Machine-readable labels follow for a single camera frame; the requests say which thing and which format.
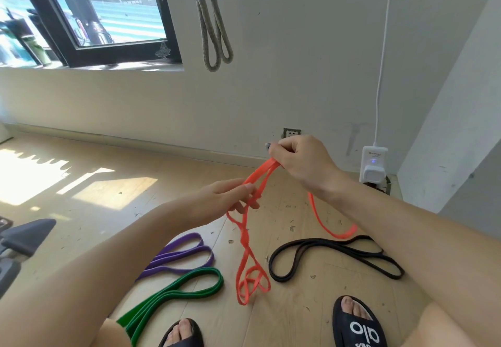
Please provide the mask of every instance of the gray rope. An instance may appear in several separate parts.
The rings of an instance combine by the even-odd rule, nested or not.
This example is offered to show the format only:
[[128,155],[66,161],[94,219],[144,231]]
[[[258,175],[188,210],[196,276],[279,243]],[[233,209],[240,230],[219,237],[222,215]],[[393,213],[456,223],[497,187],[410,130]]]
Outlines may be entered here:
[[[217,0],[210,0],[210,2],[212,4],[214,18],[216,19],[216,31],[214,31],[214,26],[212,25],[212,21],[210,19],[209,8],[207,7],[206,0],[196,0],[198,17],[200,18],[200,28],[202,31],[202,48],[204,50],[205,66],[210,72],[216,72],[221,66],[221,60],[223,60],[226,64],[229,64],[233,60],[233,50],[229,44],[228,34],[224,28]],[[214,45],[214,50],[216,51],[216,62],[214,65],[210,65],[209,61],[209,43],[207,34]],[[224,55],[221,39],[224,42],[226,50],[228,51],[228,57]]]

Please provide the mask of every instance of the green resistance band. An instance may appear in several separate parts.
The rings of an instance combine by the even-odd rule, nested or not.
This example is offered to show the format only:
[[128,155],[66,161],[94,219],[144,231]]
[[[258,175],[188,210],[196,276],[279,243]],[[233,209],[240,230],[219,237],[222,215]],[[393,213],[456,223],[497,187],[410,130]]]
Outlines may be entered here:
[[[182,285],[190,281],[192,278],[214,275],[218,278],[217,283],[207,289],[202,289],[194,292],[185,292],[178,290]],[[160,305],[168,300],[196,300],[210,297],[219,292],[223,285],[223,278],[219,269],[213,267],[198,268],[181,276],[168,287],[163,288],[154,295],[142,301],[138,306],[126,312],[122,317],[117,320],[117,323],[125,328],[127,335],[129,335],[131,344],[136,346],[141,332],[143,332],[146,324],[150,320],[154,312]]]

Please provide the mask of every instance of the window frame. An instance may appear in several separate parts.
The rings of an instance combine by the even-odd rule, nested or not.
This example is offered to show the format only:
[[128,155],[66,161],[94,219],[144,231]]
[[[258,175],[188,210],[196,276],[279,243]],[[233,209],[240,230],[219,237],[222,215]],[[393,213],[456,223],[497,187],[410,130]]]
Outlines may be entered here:
[[[71,68],[152,60],[171,64],[182,62],[167,0],[156,0],[166,34],[165,39],[96,46],[79,46],[77,44],[76,37],[57,0],[30,1],[60,54],[66,60],[63,64],[66,63]],[[165,51],[165,47],[170,49],[170,54],[161,58],[160,51]]]

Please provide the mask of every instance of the purple resistance band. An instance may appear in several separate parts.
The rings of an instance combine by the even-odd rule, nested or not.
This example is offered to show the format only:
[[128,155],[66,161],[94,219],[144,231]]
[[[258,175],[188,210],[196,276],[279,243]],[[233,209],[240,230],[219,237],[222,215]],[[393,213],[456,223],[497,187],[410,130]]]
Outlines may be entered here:
[[[181,244],[196,238],[200,239],[200,241],[195,247],[190,249],[184,249],[181,251],[169,252],[179,247]],[[207,259],[207,261],[199,267],[186,269],[186,268],[172,268],[164,265],[172,261],[180,260],[187,256],[195,255],[196,253],[202,251],[209,251],[210,256],[209,259]],[[172,241],[171,243],[167,244],[164,248],[162,248],[162,250],[153,258],[153,260],[148,264],[146,269],[143,270],[143,272],[139,275],[137,279],[139,280],[151,276],[152,274],[165,271],[176,274],[185,274],[191,272],[193,269],[211,266],[213,262],[214,262],[214,253],[212,252],[212,249],[208,245],[204,245],[204,240],[202,239],[202,236],[199,233],[191,232],[190,234],[183,235],[179,239]]]

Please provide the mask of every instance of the hand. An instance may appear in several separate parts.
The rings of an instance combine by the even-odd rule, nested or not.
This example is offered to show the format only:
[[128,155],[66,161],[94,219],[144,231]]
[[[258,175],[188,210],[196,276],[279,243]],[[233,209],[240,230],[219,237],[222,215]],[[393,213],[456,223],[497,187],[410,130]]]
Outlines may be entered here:
[[255,191],[253,184],[242,183],[244,178],[236,178],[227,181],[216,181],[213,184],[201,188],[199,191],[180,198],[183,211],[192,227],[203,226],[213,220],[221,218],[226,211],[236,210],[243,214],[242,202],[250,202],[250,207],[259,209],[256,201],[251,201],[251,195]]
[[327,200],[333,183],[345,176],[323,143],[311,135],[296,135],[271,143],[268,152],[306,190],[323,200]]

